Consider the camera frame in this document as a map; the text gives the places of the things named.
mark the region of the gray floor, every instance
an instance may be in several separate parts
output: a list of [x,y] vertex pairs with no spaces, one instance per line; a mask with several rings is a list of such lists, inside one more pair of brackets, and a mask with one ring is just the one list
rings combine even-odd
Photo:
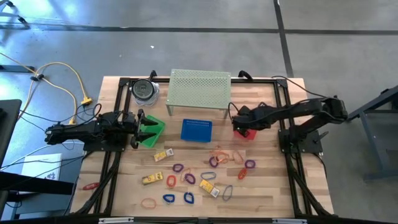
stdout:
[[[15,0],[14,4],[28,22],[41,24],[277,28],[271,0]],[[280,6],[286,29],[398,29],[396,1],[280,0]],[[151,70],[168,75],[172,68],[221,70],[235,75],[246,70],[255,77],[285,75],[278,34],[0,30],[0,40],[1,52],[27,65],[69,63],[79,71],[93,98],[97,98],[105,75],[149,75]],[[304,78],[312,91],[338,95],[348,111],[397,85],[398,36],[288,35],[287,42],[295,77]],[[0,63],[12,62],[0,58]],[[83,98],[76,77],[67,69],[53,67],[44,74],[71,90],[78,100]],[[0,99],[25,100],[29,84],[26,74],[0,73]],[[72,100],[41,83],[28,112],[63,119],[73,113]],[[43,128],[51,125],[27,118]],[[330,132],[323,147],[335,213],[398,221],[397,179],[362,181],[363,174],[374,171],[375,161],[360,122],[330,124],[322,130]],[[19,121],[4,164],[45,145],[43,138],[41,130]],[[41,153],[62,152],[66,158],[75,157],[80,150],[78,146],[76,151],[54,146]],[[66,166],[62,178],[73,182],[78,169],[78,162]],[[61,210],[68,197],[58,203],[37,200],[43,201],[44,209]]]

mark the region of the wooden table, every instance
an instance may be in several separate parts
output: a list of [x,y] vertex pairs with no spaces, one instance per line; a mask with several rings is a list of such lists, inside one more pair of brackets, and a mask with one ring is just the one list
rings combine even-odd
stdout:
[[[112,111],[120,77],[104,77],[98,102],[102,104],[102,113]],[[295,82],[304,86],[303,79],[294,78]],[[242,140],[234,137],[230,120],[223,119],[223,112],[198,108],[175,108],[174,115],[167,113],[165,100],[167,97],[168,83],[160,83],[160,96],[152,107],[143,107],[146,115],[151,114],[166,123],[165,131],[159,138],[155,148],[147,149],[139,146],[138,149],[127,146],[122,154],[119,167],[118,181],[114,195],[112,216],[148,216],[148,217],[293,217],[292,200],[287,178],[284,156],[279,151],[277,130],[279,123],[270,129],[257,132],[253,141]],[[126,91],[123,93],[121,108],[123,108]],[[292,103],[307,98],[307,94],[297,86],[289,83],[289,94]],[[232,84],[231,100],[238,108],[242,105],[255,107],[263,101],[275,106],[274,88],[267,84]],[[131,100],[130,110],[134,113],[140,107],[134,99]],[[213,122],[213,136],[209,143],[186,142],[180,139],[182,119],[207,119]],[[300,124],[308,117],[297,118]],[[238,180],[237,175],[243,165],[229,162],[221,164],[216,169],[209,166],[209,152],[216,146],[232,154],[238,150],[245,159],[254,159],[256,168],[249,172],[243,180]],[[172,148],[174,156],[155,162],[153,155],[165,149]],[[91,190],[83,191],[83,186],[98,182],[103,163],[103,152],[92,153],[87,157],[81,167],[72,209],[74,212],[81,208],[92,194]],[[321,162],[314,155],[304,154],[303,164],[307,185],[319,202],[331,213],[328,184]],[[182,163],[192,169],[192,174],[197,178],[195,185],[187,182],[181,183],[177,175],[177,184],[174,189],[168,189],[166,178],[174,174],[172,166]],[[163,172],[164,180],[142,185],[143,176]],[[223,193],[227,185],[233,185],[233,197],[224,202],[219,196],[213,198],[210,194],[199,188],[202,172],[214,171],[217,178],[211,180]],[[183,194],[193,192],[195,204],[184,202]],[[298,190],[298,197],[303,210],[302,194]],[[167,205],[162,196],[175,194],[175,203]],[[104,191],[103,208],[106,204],[108,188]],[[155,209],[141,207],[141,200],[146,197],[156,199]]]

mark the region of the blue plastic bin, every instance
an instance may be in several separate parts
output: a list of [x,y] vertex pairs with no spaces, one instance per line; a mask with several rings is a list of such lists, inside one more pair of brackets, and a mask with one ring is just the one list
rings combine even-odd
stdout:
[[181,139],[196,142],[211,142],[211,121],[184,119],[182,121]]

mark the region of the yellow package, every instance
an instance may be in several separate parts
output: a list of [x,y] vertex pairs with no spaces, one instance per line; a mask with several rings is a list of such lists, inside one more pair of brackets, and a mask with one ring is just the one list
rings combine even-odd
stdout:
[[163,173],[157,172],[156,174],[148,175],[142,178],[142,184],[147,185],[153,182],[157,182],[158,180],[163,180]]
[[199,184],[199,187],[201,187],[203,190],[206,190],[213,197],[217,197],[220,193],[220,190],[215,188],[211,183],[207,182],[207,180],[202,180]]
[[173,149],[168,149],[166,151],[160,152],[156,155],[154,155],[155,158],[155,162],[161,161],[162,159],[169,157],[169,156],[173,156]]

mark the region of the green perforated tray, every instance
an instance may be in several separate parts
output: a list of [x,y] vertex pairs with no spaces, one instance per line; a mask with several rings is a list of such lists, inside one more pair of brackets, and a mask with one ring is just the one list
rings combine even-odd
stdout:
[[231,101],[231,74],[173,69],[166,105],[227,109]]

